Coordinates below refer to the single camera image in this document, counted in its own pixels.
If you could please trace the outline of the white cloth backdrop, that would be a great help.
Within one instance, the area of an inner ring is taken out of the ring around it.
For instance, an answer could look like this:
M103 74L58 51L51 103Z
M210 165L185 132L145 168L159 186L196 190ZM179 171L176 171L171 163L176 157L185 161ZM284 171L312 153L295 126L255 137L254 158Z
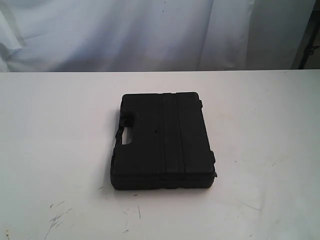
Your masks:
M289 69L313 0L3 0L2 72Z

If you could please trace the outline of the black metal stand pole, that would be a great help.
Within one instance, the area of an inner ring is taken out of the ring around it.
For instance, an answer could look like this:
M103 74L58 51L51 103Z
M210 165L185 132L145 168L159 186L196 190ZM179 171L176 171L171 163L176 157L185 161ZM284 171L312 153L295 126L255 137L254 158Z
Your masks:
M303 54L298 69L320 68L320 1L316 0L302 39Z

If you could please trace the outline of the black plastic tool case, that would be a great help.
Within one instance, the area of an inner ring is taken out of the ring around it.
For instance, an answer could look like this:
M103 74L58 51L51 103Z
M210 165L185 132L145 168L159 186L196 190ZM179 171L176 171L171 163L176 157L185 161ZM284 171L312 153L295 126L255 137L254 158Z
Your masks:
M110 162L114 189L206 189L217 177L196 92L122 96Z

